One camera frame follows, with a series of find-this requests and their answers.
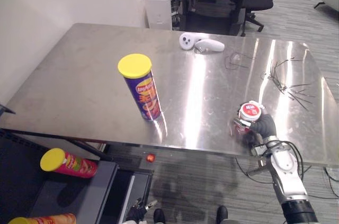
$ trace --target stainless steel table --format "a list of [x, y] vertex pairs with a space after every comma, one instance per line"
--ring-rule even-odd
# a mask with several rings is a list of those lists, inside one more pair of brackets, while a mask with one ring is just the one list
[[[279, 138], [294, 142], [305, 162], [338, 164], [337, 104], [307, 45], [210, 35], [225, 51], [199, 54], [180, 48], [180, 34], [75, 24], [10, 100], [16, 115], [4, 113], [0, 127], [249, 156], [229, 127], [239, 105], [255, 100], [273, 115]], [[163, 111], [156, 121], [141, 117], [117, 70], [119, 59], [133, 52], [153, 62]], [[290, 89], [280, 92], [270, 69], [286, 59], [276, 73]], [[288, 94], [292, 90], [300, 91], [305, 108]]]

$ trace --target shoe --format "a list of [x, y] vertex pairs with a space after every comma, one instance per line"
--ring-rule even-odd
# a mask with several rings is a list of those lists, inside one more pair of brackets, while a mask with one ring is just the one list
[[166, 223], [164, 211], [162, 209], [158, 208], [154, 211], [153, 221], [154, 221], [154, 224], [156, 224], [156, 223], [165, 224]]
[[218, 207], [217, 210], [217, 224], [220, 224], [225, 219], [228, 219], [227, 208], [221, 205]]

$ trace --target yellow cap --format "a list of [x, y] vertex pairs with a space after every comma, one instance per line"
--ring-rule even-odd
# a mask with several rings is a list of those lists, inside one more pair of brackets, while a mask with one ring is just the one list
[[150, 59], [141, 53], [131, 53], [124, 56], [118, 63], [119, 72], [126, 78], [146, 76], [152, 68]]
[[60, 148], [48, 150], [40, 160], [40, 167], [44, 171], [54, 171], [58, 169], [65, 160], [65, 151]]
[[32, 220], [32, 219], [27, 219], [27, 218], [24, 218], [24, 217], [17, 217], [13, 220], [11, 220], [8, 224], [35, 224], [35, 223], [38, 223], [37, 221], [35, 220]]

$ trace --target white wall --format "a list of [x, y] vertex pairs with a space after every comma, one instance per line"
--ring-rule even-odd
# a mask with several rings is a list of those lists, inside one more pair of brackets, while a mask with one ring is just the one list
[[0, 0], [0, 103], [77, 22], [145, 27], [143, 0]]

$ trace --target black wire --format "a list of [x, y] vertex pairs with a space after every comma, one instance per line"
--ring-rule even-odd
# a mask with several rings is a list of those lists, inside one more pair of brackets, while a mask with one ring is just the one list
[[278, 146], [278, 145], [281, 145], [282, 143], [285, 143], [287, 145], [289, 145], [291, 147], [291, 149], [293, 150], [293, 153], [295, 154], [295, 157], [297, 159], [297, 169], [298, 169], [298, 175], [300, 176], [301, 180], [303, 181], [304, 180], [304, 161], [302, 160], [302, 156], [301, 156], [301, 153], [300, 151], [298, 150], [298, 148], [296, 147], [295, 144], [293, 144], [292, 142], [290, 141], [280, 141], [280, 140], [271, 140], [269, 142], [276, 142], [277, 144], [271, 146], [271, 147], [268, 147], [265, 152], [262, 154], [263, 156], [269, 151], [271, 150], [272, 148]]
[[306, 173], [312, 166], [309, 166], [308, 168], [306, 168], [306, 170], [304, 171], [304, 173]]
[[246, 175], [249, 179], [251, 179], [252, 181], [254, 182], [257, 182], [257, 183], [263, 183], [263, 184], [272, 184], [272, 182], [268, 183], [268, 182], [261, 182], [261, 181], [258, 181], [256, 179], [253, 179], [252, 177], [249, 176], [248, 173], [245, 173], [245, 171], [242, 169], [242, 167], [240, 166], [239, 162], [238, 162], [238, 159], [235, 158], [235, 161], [237, 162], [238, 164], [238, 167], [240, 168], [240, 170], [243, 172], [244, 175]]
[[322, 197], [322, 196], [314, 196], [314, 195], [308, 195], [312, 198], [316, 198], [316, 199], [338, 199], [338, 198], [325, 198], [325, 197]]
[[304, 180], [304, 161], [302, 160], [302, 156], [301, 156], [301, 154], [300, 154], [300, 151], [298, 150], [298, 148], [296, 147], [296, 145], [295, 144], [293, 144], [292, 142], [290, 142], [290, 141], [285, 141], [285, 143], [287, 143], [288, 145], [292, 145], [295, 149], [296, 149], [296, 151], [297, 151], [297, 153], [298, 153], [298, 155], [299, 155], [299, 158], [300, 158], [300, 164], [301, 164], [301, 180], [303, 181]]
[[326, 175], [327, 175], [329, 178], [331, 178], [331, 179], [332, 179], [333, 181], [335, 181], [335, 182], [339, 182], [339, 180], [334, 179], [334, 178], [327, 172], [326, 167], [324, 167], [324, 170], [325, 170]]
[[329, 182], [329, 186], [331, 187], [331, 191], [333, 192], [333, 194], [337, 197], [337, 199], [339, 199], [339, 196], [337, 193], [334, 192], [334, 189], [332, 187], [332, 183], [331, 183], [331, 178], [328, 177], [328, 182]]

